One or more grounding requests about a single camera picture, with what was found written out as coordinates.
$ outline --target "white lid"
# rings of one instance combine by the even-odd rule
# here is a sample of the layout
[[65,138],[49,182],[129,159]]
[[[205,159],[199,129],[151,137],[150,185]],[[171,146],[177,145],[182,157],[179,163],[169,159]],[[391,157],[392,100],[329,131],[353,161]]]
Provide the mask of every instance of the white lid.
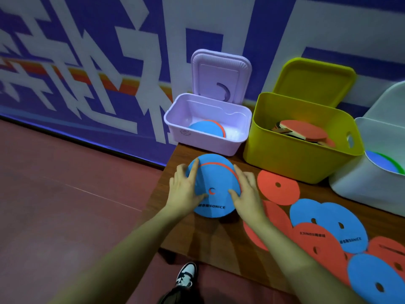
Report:
[[405,127],[405,81],[387,88],[363,117]]
[[252,66],[243,56],[199,49],[191,56],[193,93],[242,104]]

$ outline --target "yellow plastic bin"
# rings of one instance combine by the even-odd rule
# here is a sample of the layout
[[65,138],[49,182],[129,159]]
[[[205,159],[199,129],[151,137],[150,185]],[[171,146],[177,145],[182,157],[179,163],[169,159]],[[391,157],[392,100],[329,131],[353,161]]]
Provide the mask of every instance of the yellow plastic bin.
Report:
[[[271,129],[296,119],[326,130],[336,148],[328,148]],[[251,165],[316,184],[364,153],[354,119],[342,110],[274,93],[261,93],[253,113],[243,158]]]

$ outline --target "wall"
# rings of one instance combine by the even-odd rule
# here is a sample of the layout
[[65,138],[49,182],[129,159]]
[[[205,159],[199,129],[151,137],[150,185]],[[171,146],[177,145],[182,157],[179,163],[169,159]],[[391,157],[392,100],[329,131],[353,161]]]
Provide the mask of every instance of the wall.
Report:
[[362,116],[405,79],[401,0],[0,0],[0,114],[165,165],[192,52],[247,57],[246,100],[297,56],[351,66]]

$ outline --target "red floor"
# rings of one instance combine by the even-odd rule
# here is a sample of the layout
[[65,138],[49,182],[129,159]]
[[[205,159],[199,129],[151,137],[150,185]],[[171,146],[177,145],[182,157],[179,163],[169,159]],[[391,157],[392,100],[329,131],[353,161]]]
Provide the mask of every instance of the red floor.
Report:
[[[3,121],[0,141],[0,303],[42,304],[132,230],[161,171]],[[156,255],[129,303],[154,304],[180,268]],[[298,303],[211,266],[199,285],[207,304]]]

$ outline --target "wooden table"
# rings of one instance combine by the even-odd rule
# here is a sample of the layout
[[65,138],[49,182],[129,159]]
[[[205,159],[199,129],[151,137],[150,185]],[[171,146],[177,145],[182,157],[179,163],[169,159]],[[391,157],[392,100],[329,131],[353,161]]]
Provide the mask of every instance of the wooden table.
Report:
[[[152,218],[165,205],[169,193],[169,179],[175,173],[177,165],[189,164],[205,153],[203,150],[181,144],[176,147],[142,213],[142,221]],[[238,164],[243,171],[253,172],[256,176],[260,172],[259,168],[243,161],[242,149],[229,160]],[[327,181],[318,185],[299,183],[299,187],[301,198],[310,198],[321,203],[337,203],[352,211],[363,223],[369,239],[381,235],[405,244],[405,218],[344,199],[332,191]],[[290,206],[282,208],[289,213]],[[205,218],[192,213],[170,232],[162,248],[265,286],[292,293],[270,253],[258,248],[248,238],[236,211],[220,219]]]

